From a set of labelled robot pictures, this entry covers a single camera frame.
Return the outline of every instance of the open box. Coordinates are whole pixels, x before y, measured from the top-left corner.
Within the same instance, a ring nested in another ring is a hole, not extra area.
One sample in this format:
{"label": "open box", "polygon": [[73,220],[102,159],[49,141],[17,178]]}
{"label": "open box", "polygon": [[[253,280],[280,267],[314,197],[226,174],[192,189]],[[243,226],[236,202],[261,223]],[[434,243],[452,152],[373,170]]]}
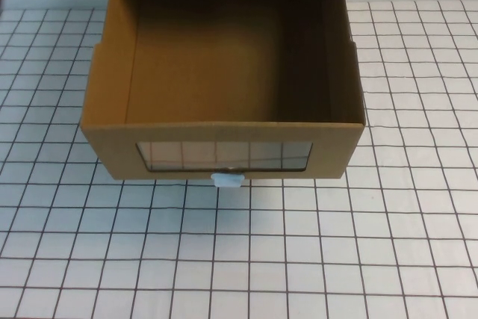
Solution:
{"label": "open box", "polygon": [[81,128],[116,179],[337,178],[357,65],[345,0],[109,0]]}

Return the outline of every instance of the rectangular window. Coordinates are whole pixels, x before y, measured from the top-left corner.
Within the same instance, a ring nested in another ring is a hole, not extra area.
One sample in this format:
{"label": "rectangular window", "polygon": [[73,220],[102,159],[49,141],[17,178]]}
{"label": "rectangular window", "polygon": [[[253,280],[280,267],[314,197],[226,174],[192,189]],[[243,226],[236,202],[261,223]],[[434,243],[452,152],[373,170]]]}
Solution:
{"label": "rectangular window", "polygon": [[312,142],[139,142],[149,171],[303,171]]}

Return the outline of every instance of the box side wall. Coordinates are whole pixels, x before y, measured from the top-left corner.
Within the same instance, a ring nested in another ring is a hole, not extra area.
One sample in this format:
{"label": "box side wall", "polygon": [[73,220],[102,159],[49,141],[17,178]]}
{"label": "box side wall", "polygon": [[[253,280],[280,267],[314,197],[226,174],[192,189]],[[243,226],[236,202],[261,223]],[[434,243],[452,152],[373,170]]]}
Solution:
{"label": "box side wall", "polygon": [[124,123],[136,48],[140,0],[109,0],[105,29],[95,48],[82,126]]}
{"label": "box side wall", "polygon": [[365,124],[359,64],[345,0],[322,1],[330,105],[335,121]]}

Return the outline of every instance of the white tab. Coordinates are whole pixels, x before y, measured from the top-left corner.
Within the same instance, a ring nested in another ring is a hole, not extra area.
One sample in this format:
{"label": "white tab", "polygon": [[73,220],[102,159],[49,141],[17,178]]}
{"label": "white tab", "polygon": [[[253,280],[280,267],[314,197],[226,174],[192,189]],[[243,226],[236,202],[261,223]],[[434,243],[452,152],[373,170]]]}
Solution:
{"label": "white tab", "polygon": [[214,180],[214,186],[218,188],[239,188],[246,179],[245,175],[237,173],[213,173],[211,178]]}

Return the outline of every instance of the cardboard box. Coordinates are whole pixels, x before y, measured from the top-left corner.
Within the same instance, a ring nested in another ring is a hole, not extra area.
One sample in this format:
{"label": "cardboard box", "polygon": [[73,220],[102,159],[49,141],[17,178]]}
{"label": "cardboard box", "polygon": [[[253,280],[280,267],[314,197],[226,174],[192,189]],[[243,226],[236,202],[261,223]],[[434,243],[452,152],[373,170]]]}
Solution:
{"label": "cardboard box", "polygon": [[116,179],[338,178],[364,129],[345,0],[109,0],[81,129]]}

